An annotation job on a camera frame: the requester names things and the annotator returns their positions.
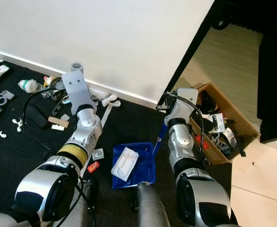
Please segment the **grey right robot leg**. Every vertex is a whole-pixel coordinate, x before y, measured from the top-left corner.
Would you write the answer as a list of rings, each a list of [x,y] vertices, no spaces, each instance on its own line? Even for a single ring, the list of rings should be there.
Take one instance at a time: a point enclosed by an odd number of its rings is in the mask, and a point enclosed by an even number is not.
[[[171,227],[165,207],[149,182],[137,185],[132,208],[138,212],[138,227]]]

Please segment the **brown cardboard box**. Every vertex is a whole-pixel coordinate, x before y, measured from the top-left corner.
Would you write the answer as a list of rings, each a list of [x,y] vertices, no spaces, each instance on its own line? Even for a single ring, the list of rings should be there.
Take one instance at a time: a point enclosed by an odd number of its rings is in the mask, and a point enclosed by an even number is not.
[[[212,83],[197,88],[197,107],[201,117],[190,117],[190,125],[194,130],[195,145],[203,143],[203,153],[210,164],[229,164],[236,157],[246,157],[246,148],[259,136],[257,129],[231,103],[227,96]],[[225,132],[210,133],[214,124],[208,117],[223,113]]]

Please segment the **twisted white paper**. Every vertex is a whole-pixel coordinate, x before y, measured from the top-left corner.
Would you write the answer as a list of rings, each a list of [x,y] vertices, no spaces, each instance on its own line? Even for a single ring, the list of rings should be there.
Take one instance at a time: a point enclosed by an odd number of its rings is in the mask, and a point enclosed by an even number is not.
[[[119,107],[121,105],[121,102],[117,99],[116,95],[110,95],[105,99],[102,99],[101,104],[103,107],[107,107],[108,105],[113,107]]]

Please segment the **white blister pack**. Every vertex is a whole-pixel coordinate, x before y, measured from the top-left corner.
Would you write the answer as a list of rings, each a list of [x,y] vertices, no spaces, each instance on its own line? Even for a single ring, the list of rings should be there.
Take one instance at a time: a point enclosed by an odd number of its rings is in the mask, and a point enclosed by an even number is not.
[[[140,155],[136,151],[125,148],[112,167],[112,175],[123,180],[124,182],[127,182],[139,156]]]

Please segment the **black wheeled machine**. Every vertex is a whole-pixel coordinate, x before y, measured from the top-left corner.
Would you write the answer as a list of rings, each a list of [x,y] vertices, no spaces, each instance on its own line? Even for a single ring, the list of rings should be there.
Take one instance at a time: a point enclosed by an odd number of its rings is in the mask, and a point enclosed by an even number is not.
[[[231,15],[218,15],[216,20],[212,23],[212,28],[223,30],[232,23],[234,16]]]

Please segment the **white plastic bag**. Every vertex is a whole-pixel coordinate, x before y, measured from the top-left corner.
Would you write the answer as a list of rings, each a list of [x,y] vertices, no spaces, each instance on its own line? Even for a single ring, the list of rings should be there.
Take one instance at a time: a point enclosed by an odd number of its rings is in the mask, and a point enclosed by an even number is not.
[[[90,87],[89,88],[91,95],[97,100],[104,100],[111,96],[111,93],[105,89]]]

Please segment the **black door leaf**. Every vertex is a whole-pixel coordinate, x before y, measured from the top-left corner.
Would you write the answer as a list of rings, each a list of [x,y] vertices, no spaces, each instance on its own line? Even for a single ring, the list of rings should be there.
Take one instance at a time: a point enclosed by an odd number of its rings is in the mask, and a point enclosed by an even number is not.
[[[261,143],[277,142],[277,0],[265,4],[267,28],[258,59],[257,117]]]

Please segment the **small red packet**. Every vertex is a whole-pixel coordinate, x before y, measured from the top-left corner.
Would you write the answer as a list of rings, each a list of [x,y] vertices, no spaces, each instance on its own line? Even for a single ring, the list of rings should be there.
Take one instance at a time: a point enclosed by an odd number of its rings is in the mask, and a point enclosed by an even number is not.
[[[98,169],[99,166],[100,166],[100,163],[98,161],[95,161],[87,167],[87,171],[89,173],[93,173],[96,171],[96,169]]]

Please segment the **small wooden block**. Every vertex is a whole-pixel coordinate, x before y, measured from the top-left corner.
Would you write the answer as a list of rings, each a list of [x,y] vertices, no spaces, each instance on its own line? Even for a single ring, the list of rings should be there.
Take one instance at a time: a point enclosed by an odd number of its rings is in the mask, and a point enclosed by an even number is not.
[[[64,121],[64,120],[61,120],[59,118],[56,118],[56,117],[52,117],[50,116],[48,119],[47,119],[50,123],[53,123],[55,125],[60,125],[61,127],[64,127],[64,128],[67,128],[68,125],[69,125],[69,122],[68,121]]]

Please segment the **white bottle with green band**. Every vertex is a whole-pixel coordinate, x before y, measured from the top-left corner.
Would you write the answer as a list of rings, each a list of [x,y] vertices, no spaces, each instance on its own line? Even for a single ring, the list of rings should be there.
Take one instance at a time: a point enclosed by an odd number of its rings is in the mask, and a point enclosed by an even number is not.
[[[37,91],[39,91],[43,88],[43,85],[41,85],[34,79],[20,80],[18,82],[18,86],[20,89],[22,89],[26,93],[36,93]]]

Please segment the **black flat pouch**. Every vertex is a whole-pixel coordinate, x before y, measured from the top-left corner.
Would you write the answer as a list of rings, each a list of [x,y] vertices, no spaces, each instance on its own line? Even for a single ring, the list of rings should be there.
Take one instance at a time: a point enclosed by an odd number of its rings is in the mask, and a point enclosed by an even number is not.
[[[48,124],[47,117],[33,104],[28,104],[25,115],[39,128],[45,128]]]

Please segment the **blue long-handled dustpan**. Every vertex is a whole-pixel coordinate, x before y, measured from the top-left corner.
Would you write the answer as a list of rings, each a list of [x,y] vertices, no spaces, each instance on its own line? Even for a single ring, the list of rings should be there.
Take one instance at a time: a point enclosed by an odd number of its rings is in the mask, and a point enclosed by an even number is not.
[[[116,176],[112,177],[112,188],[130,188],[138,186],[138,184],[141,182],[147,182],[150,184],[154,184],[156,182],[155,157],[167,130],[168,127],[163,124],[158,134],[156,143],[136,142],[123,143],[114,146],[113,164],[117,163],[117,160],[125,148],[129,148],[138,153],[138,158],[135,167],[129,175],[129,179],[123,181]]]

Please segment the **small grey block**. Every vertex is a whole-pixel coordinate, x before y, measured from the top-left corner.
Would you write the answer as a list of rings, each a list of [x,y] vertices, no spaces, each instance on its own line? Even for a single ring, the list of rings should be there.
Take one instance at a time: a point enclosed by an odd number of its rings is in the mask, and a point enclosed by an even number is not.
[[[4,90],[0,93],[1,96],[5,97],[6,99],[13,99],[15,95],[10,91]]]

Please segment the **black door jamb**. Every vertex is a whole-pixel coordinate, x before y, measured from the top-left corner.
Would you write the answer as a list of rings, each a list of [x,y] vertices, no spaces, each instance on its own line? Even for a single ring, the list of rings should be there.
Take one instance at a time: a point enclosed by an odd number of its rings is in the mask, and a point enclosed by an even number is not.
[[[203,39],[205,38],[206,34],[210,30],[212,23],[216,21],[218,18],[221,10],[223,9],[224,5],[226,4],[227,0],[214,0],[212,6],[210,7],[209,11],[207,12],[205,18],[201,22],[199,28],[197,29],[196,35],[193,37],[193,40],[191,41],[190,45],[188,46],[188,49],[184,56],[181,59],[181,62],[179,63],[177,69],[175,70],[173,76],[171,77],[169,83],[166,86],[166,89],[164,89],[164,92],[162,93],[162,96],[160,97],[158,103],[156,106],[161,105],[164,103],[164,93],[167,93],[173,89],[173,87],[177,84],[178,80],[180,79],[182,73],[188,66],[188,63],[190,63],[190,60],[195,55],[197,49],[201,45]]]

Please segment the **crushed dark plastic bottle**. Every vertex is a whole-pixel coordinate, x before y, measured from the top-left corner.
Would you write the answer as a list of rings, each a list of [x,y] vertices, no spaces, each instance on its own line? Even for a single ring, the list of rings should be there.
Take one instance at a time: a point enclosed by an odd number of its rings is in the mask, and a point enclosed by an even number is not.
[[[52,81],[50,82],[50,88],[52,88],[53,94],[60,93],[61,91],[65,91],[65,85],[64,85],[63,79],[60,77],[52,79]]]

